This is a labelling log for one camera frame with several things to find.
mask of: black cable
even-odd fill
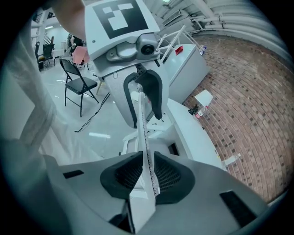
[[[87,125],[89,125],[90,124],[90,122],[91,122],[91,120],[92,120],[92,118],[100,111],[100,109],[102,108],[102,106],[103,106],[103,104],[105,103],[105,101],[108,99],[108,97],[110,96],[110,92],[108,92],[107,93],[107,95],[104,97],[104,99],[102,100],[102,102],[101,102],[101,105],[100,105],[100,107],[99,107],[99,109],[98,109],[98,111],[96,112],[96,113],[94,113],[93,115],[92,115],[92,117],[90,117],[89,118],[89,120],[81,127],[81,129],[80,130],[75,130],[75,132],[81,132]]]

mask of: glossy tile floor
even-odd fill
[[[88,71],[86,66],[79,70],[83,77],[96,80],[99,84],[98,78],[92,75],[94,72],[93,66],[89,65],[89,69]],[[73,134],[78,135],[89,148],[104,158],[117,156],[122,151],[122,139],[135,130],[125,123],[111,96],[106,100],[99,113],[92,118],[87,128],[79,133],[74,132],[74,130],[79,130],[98,110],[100,103],[109,92],[105,84],[101,85],[98,95],[96,95],[97,87],[91,90],[98,99],[99,104],[93,98],[87,95],[84,96],[82,117],[79,117],[79,107],[74,103],[67,100],[67,106],[64,106],[66,74],[61,68],[59,61],[56,61],[55,66],[51,65],[45,68],[41,72],[41,76],[45,87],[57,106],[57,110],[68,120],[68,124],[73,128]],[[68,90],[67,96],[76,103],[80,103],[80,96],[74,92]]]

